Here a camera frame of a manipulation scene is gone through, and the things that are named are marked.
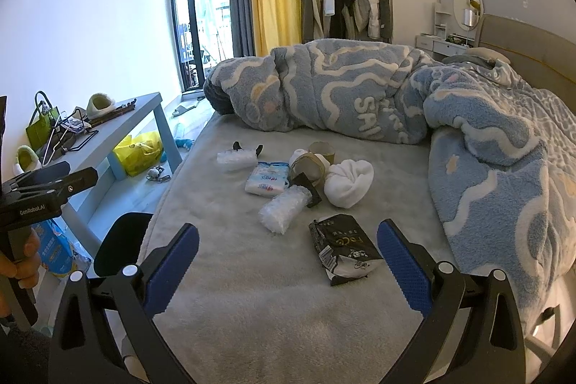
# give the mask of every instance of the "blue fleece blanket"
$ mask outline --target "blue fleece blanket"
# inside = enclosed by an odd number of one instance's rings
[[[576,119],[507,64],[444,65],[409,46],[317,40],[220,63],[221,113],[414,144],[433,129],[428,183],[463,272],[504,270],[525,333],[576,257]]]

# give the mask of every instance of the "tape roll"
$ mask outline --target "tape roll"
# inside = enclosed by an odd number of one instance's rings
[[[290,179],[303,172],[313,185],[324,181],[326,164],[312,152],[305,152],[290,164]]]
[[[322,141],[313,142],[308,147],[308,151],[312,152],[313,154],[320,154],[324,158],[326,158],[326,160],[328,160],[330,164],[334,164],[334,156],[336,154],[336,151],[334,150],[334,147],[330,145],[328,142],[322,142]]]

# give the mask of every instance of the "white drawer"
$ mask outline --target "white drawer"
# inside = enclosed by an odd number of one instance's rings
[[[432,51],[434,40],[430,37],[416,37],[416,47],[419,49],[427,49]]]
[[[434,41],[434,49],[435,53],[443,54],[443,55],[456,55],[456,54],[464,54],[466,48],[460,45],[449,45],[447,43],[440,43],[439,41]]]

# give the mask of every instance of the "black snack bag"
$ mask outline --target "black snack bag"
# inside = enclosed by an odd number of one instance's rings
[[[351,215],[339,213],[321,222],[314,220],[308,228],[331,286],[365,277],[384,262]]]

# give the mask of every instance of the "green handbag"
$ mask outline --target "green handbag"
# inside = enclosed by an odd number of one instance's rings
[[[38,103],[38,95],[44,97],[44,100],[41,100],[40,103]],[[30,147],[36,152],[48,141],[52,129],[50,120],[56,121],[59,113],[58,108],[53,108],[52,103],[50,103],[50,100],[42,90],[38,91],[34,96],[34,103],[36,104],[36,109],[32,114],[30,124],[26,128],[26,134],[30,141]],[[38,120],[34,122],[36,115],[38,115]]]

